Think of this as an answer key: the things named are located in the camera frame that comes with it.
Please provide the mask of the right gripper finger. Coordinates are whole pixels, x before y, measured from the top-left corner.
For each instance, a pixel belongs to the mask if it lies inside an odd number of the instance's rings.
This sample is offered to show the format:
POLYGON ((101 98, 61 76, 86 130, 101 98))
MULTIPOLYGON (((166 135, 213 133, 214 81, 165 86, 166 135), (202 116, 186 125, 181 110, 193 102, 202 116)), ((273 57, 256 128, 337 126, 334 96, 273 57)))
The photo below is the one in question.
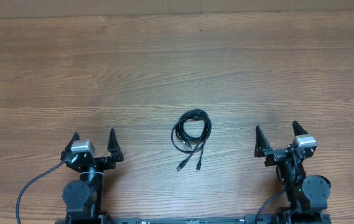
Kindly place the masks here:
POLYGON ((260 127, 260 125, 256 126, 256 145, 254 149, 255 157, 265 157, 268 151, 272 150, 268 140, 265 138, 264 133, 260 127))
POLYGON ((292 127, 294 131, 294 136, 308 134, 308 132, 297 121, 292 122, 292 127))

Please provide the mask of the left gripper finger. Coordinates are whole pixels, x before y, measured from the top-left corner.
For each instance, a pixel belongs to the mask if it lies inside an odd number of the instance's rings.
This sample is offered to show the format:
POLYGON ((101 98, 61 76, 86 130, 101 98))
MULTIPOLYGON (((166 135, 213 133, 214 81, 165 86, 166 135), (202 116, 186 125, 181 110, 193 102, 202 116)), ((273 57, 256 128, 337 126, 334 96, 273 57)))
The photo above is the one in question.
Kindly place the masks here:
POLYGON ((112 160, 114 162, 123 162, 124 155, 118 144, 116 133, 113 128, 110 129, 107 151, 111 154, 112 160))
POLYGON ((72 145, 75 141, 79 140, 80 139, 80 135, 78 132, 75 132, 74 135, 72 136, 70 142, 67 144, 67 146, 65 147, 64 151, 65 152, 70 152, 71 151, 71 148, 72 148, 72 145))

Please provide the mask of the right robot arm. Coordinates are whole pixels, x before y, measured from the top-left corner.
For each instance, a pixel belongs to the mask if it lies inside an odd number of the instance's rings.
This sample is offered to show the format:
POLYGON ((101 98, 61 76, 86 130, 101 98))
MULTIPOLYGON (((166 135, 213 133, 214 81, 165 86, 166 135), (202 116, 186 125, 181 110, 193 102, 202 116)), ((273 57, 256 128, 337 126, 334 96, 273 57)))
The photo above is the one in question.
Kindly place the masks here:
POLYGON ((308 176, 303 161, 313 156, 317 141, 297 121, 292 122, 294 140, 287 147, 273 149, 260 126, 256 126, 255 157, 265 158, 266 167, 276 167, 278 180, 284 188, 268 199, 257 211, 255 223, 330 223, 323 211, 328 207, 331 183, 322 175, 308 176), (286 194, 288 206, 280 207, 274 215, 262 212, 273 200, 286 194))

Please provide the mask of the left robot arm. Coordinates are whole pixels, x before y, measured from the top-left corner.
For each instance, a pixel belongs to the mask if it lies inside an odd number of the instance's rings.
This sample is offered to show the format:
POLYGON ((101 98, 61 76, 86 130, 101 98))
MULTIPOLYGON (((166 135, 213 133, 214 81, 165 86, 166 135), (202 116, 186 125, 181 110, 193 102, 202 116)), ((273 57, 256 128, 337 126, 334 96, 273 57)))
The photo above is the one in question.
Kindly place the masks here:
POLYGON ((87 140, 81 140, 76 132, 61 153, 62 162, 79 173, 79 179, 69 182, 62 193, 66 204, 63 223, 114 223, 110 214, 102 210, 104 171, 116 168, 117 162, 124 161, 124 155, 110 129, 107 151, 108 156, 95 157, 95 147, 87 140))

